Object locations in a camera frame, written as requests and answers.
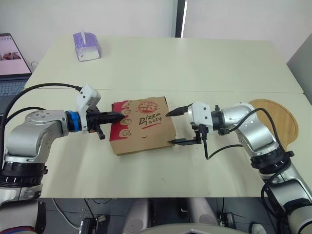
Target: cable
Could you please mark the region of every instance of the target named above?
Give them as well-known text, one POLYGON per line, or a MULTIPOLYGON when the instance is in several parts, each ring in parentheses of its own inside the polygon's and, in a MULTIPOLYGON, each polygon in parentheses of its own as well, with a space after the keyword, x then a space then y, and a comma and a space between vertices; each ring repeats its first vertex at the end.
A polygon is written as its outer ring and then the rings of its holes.
POLYGON ((33 69, 33 71, 35 70, 34 67, 33 67, 33 63, 34 63, 34 62, 37 63, 37 65, 39 64, 39 63, 36 62, 36 61, 32 61, 32 62, 31 62, 30 66, 31 66, 31 68, 33 69))
POLYGON ((279 137, 278 137, 278 134, 277 134, 277 130, 276 130, 276 126, 274 124, 274 121, 273 121, 271 115, 269 114, 269 112, 267 112, 267 110, 264 109, 264 108, 257 108, 257 109, 254 109, 253 111, 249 112, 234 128, 230 129, 229 132, 237 130, 245 122, 245 120, 248 119, 249 116, 251 116, 253 113, 255 113, 257 111, 263 111, 267 115, 267 117, 268 117, 268 119, 269 119, 269 121, 270 121, 270 123, 272 125, 276 141, 279 144, 279 147, 281 148, 283 153, 285 153, 285 150, 284 150, 284 148, 283 148, 283 146, 282 146, 282 144, 281 144, 281 142, 279 140, 279 137))
POLYGON ((28 111, 28 110, 45 110, 44 108, 41 107, 37 107, 37 106, 31 106, 31 107, 26 107, 23 109, 20 109, 16 112, 14 112, 12 115, 10 115, 7 119, 6 119, 6 123, 7 124, 11 119, 13 119, 15 116, 17 116, 19 113, 22 113, 24 111, 28 111))
POLYGON ((270 220, 270 222, 271 222, 271 224, 272 224, 272 226, 273 226, 273 229, 274 229, 275 234, 277 234, 275 225, 274 225, 274 223, 273 223, 273 221, 272 221, 272 218, 271 218, 271 215, 270 215, 269 211, 266 209, 266 207, 264 206, 264 204, 263 204, 263 202, 261 201, 261 199, 260 199, 260 198, 258 198, 258 199, 259 199, 259 202, 263 205, 263 207, 264 207, 266 213, 268 214, 269 220, 270 220))
POLYGON ((88 207, 88 209, 89 209, 89 211, 90 211, 90 213, 91 213, 91 215, 92 215, 92 218, 95 218, 93 212, 91 211, 91 208, 90 208, 90 206, 89 206, 87 200, 86 200, 85 198, 84 198, 83 200, 84 200, 84 202, 86 203, 86 205, 87 205, 87 207, 88 207))
POLYGON ((3 165, 3 155, 4 155, 4 133, 5 133, 5 124, 7 122, 7 118, 9 115, 10 110, 12 109, 14 103, 24 94, 28 93, 31 90, 40 88, 40 87, 46 87, 46 86, 64 86, 64 87, 69 87, 69 88, 74 88, 77 91, 80 91, 82 89, 82 87, 80 86, 74 86, 71 84, 64 84, 64 83, 45 83, 45 84, 37 84, 34 86, 31 86, 27 89, 24 89, 22 92, 20 92, 19 94, 17 94, 12 100, 11 102, 8 104, 8 106, 6 107, 2 119, 1 119, 1 124, 0 124, 0 169, 2 168, 3 165))
POLYGON ((109 203, 111 200, 113 200, 112 198, 108 199, 108 201, 104 202, 104 203, 100 203, 100 202, 96 202, 95 199, 92 199, 94 201, 94 203, 98 204, 98 205, 105 205, 107 203, 109 203))
POLYGON ((231 148, 231 147, 243 147, 243 145, 228 145, 228 146, 224 146, 224 147, 214 151, 211 155, 209 155, 208 159, 212 158, 214 155, 216 155, 220 151, 228 149, 228 148, 231 148))
POLYGON ((203 139, 203 142, 204 142, 205 158, 208 160, 209 157, 208 157, 208 150, 207 150, 207 141, 206 141, 206 139, 203 139))
POLYGON ((71 221, 69 221, 69 219, 66 217, 66 215, 63 213, 63 211, 59 208, 58 204, 56 203, 55 199, 53 198, 52 199, 57 211, 63 216, 63 218, 65 219, 65 221, 70 225, 72 226, 73 228, 79 230, 79 227, 74 225, 71 221))
POLYGON ((90 211, 90 213, 91 213, 91 215, 92 215, 92 218, 95 219, 95 216, 94 216, 93 212, 91 211, 91 208, 90 208, 90 206, 89 206, 87 200, 86 200, 85 198, 84 198, 83 200, 84 200, 84 202, 86 203, 86 205, 87 205, 87 207, 88 207, 88 209, 89 209, 89 211, 90 211))
POLYGON ((222 201, 222 211, 221 211, 221 213, 223 213, 223 210, 224 210, 224 201, 225 201, 225 197, 223 198, 223 201, 222 201))
POLYGON ((270 184, 279 174, 281 174, 283 171, 285 171, 285 170, 290 166, 290 164, 291 164, 291 161, 289 160, 287 164, 285 164, 281 169, 279 169, 273 176, 271 176, 271 177, 264 183, 264 185, 263 185, 263 187, 262 187, 262 189, 261 189, 261 201, 262 201, 262 203, 263 203, 265 209, 266 209, 268 212, 270 212, 270 214, 271 214, 274 218, 276 218, 276 219, 278 219, 278 220, 280 220, 280 218, 277 217, 277 215, 269 208, 267 202, 265 201, 265 199, 264 199, 264 192, 268 189, 269 184, 270 184))

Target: wooden board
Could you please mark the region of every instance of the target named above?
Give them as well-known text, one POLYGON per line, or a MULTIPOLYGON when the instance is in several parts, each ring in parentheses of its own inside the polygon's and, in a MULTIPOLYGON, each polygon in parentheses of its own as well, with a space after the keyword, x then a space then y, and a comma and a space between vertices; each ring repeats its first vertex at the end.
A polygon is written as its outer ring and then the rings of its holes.
MULTIPOLYGON (((298 137, 298 124, 293 115, 282 105, 277 102, 266 100, 266 99, 256 99, 250 102, 255 108, 264 108, 266 109, 277 129, 277 133, 279 139, 284 147, 287 149, 287 146, 294 142, 298 137)), ((273 128, 271 123, 264 112, 258 112, 258 118, 269 128, 269 130, 273 133, 273 128)))

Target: white wall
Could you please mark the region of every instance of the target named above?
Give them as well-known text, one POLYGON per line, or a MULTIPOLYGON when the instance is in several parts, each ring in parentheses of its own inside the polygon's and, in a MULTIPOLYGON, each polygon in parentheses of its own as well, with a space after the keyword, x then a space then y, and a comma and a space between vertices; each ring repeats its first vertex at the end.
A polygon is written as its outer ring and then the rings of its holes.
POLYGON ((177 0, 0 0, 0 33, 11 33, 27 63, 60 34, 171 37, 177 0))
POLYGON ((312 32, 311 0, 188 0, 184 37, 272 41, 288 61, 312 32))

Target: black cable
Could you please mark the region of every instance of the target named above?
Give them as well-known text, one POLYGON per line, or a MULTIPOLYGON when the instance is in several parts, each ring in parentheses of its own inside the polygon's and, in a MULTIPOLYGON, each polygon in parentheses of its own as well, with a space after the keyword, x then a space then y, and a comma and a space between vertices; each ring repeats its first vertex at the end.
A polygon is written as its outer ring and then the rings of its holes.
POLYGON ((221 213, 223 213, 223 210, 224 210, 224 201, 225 201, 225 197, 223 198, 223 201, 222 201, 222 211, 221 211, 221 213))
POLYGON ((272 218, 271 218, 271 215, 270 215, 269 211, 265 208, 265 206, 264 206, 264 209, 265 209, 266 213, 268 214, 269 220, 270 220, 270 222, 271 222, 271 224, 272 224, 272 226, 273 226, 273 229, 274 229, 275 234, 278 234, 277 231, 276 231, 276 228, 275 228, 275 226, 274 226, 274 223, 273 223, 273 221, 272 221, 272 218))
POLYGON ((37 107, 37 106, 31 106, 31 107, 26 107, 23 109, 20 109, 16 112, 14 112, 12 115, 10 115, 7 119, 6 119, 6 123, 7 124, 11 119, 13 119, 15 116, 17 116, 19 113, 22 113, 24 111, 28 111, 28 110, 45 110, 44 108, 41 107, 37 107))
POLYGON ((0 124, 0 169, 2 169, 2 165, 3 165, 3 155, 4 155, 4 133, 5 133, 5 124, 7 122, 7 118, 9 115, 10 110, 12 109, 14 103, 24 94, 28 93, 31 90, 40 88, 40 87, 46 87, 46 86, 64 86, 64 87, 69 87, 69 88, 74 88, 77 91, 80 91, 82 89, 82 87, 80 86, 74 86, 71 84, 64 84, 64 83, 45 83, 45 84, 37 84, 34 86, 31 86, 27 89, 24 89, 22 92, 20 92, 19 94, 17 94, 12 100, 11 102, 8 104, 8 106, 6 107, 2 119, 1 119, 1 124, 0 124))
POLYGON ((91 208, 90 208, 90 206, 89 206, 87 200, 86 200, 85 198, 84 198, 83 200, 84 200, 84 202, 86 203, 86 205, 87 205, 87 207, 88 207, 88 209, 89 209, 89 211, 90 211, 90 213, 91 213, 91 215, 92 215, 92 218, 95 218, 95 216, 94 216, 93 212, 91 211, 91 208))
POLYGON ((284 150, 284 148, 283 148, 283 146, 282 146, 282 144, 281 144, 281 142, 279 140, 279 137, 278 137, 278 134, 277 134, 277 130, 276 130, 276 126, 274 124, 274 121, 273 121, 271 115, 269 114, 269 112, 267 112, 267 110, 264 109, 264 108, 257 108, 257 109, 254 109, 253 111, 250 111, 234 128, 230 129, 229 132, 237 130, 245 122, 245 120, 248 119, 249 116, 251 116, 253 113, 255 113, 257 111, 263 111, 266 114, 266 116, 268 117, 268 119, 269 119, 269 121, 270 121, 270 123, 272 125, 276 141, 279 144, 279 147, 281 148, 283 153, 285 153, 285 150, 284 150))
POLYGON ((281 174, 283 171, 285 171, 289 166, 291 165, 291 161, 289 160, 287 164, 285 164, 281 169, 279 169, 273 176, 271 176, 263 185, 262 189, 261 189, 261 201, 265 207, 265 209, 270 212, 270 214, 280 220, 279 217, 277 217, 277 215, 269 208, 267 202, 264 199, 264 192, 268 189, 269 184, 279 175, 281 174))
POLYGON ((214 151, 211 155, 209 155, 208 159, 212 158, 215 154, 219 153, 222 150, 231 148, 231 147, 243 147, 243 145, 228 145, 228 146, 224 146, 216 151, 214 151))
POLYGON ((107 204, 108 202, 110 202, 111 200, 113 200, 112 198, 108 199, 108 201, 104 202, 104 203, 100 203, 100 202, 96 202, 95 199, 92 199, 94 201, 94 203, 98 204, 98 205, 105 205, 107 204))
POLYGON ((206 141, 206 139, 203 139, 203 142, 204 142, 205 158, 208 160, 209 157, 208 157, 208 150, 207 150, 207 141, 206 141))

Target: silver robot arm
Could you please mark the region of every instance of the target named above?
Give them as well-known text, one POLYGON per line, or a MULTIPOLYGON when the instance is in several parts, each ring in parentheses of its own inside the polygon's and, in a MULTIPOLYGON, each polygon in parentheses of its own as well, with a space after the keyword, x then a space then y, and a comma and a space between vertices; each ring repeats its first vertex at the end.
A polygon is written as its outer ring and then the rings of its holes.
POLYGON ((274 209, 273 215, 287 220, 292 234, 310 234, 312 192, 291 163, 292 152, 284 151, 270 130, 258 119, 257 114, 250 114, 252 111, 252 105, 242 102, 222 110, 216 106, 212 112, 209 105, 203 102, 179 107, 167 116, 188 113, 196 137, 194 140, 175 139, 171 143, 201 144, 203 140, 205 144, 207 133, 218 131, 220 135, 225 135, 235 131, 239 142, 251 157, 251 166, 259 170, 266 183, 262 193, 266 192, 268 195, 274 209))
POLYGON ((77 97, 77 112, 32 112, 10 133, 0 170, 0 232, 11 233, 12 228, 43 232, 45 204, 36 199, 41 195, 43 175, 48 172, 45 163, 53 141, 79 131, 97 132, 104 139, 100 125, 124 118, 116 112, 101 113, 96 107, 100 98, 97 91, 86 85, 77 97))

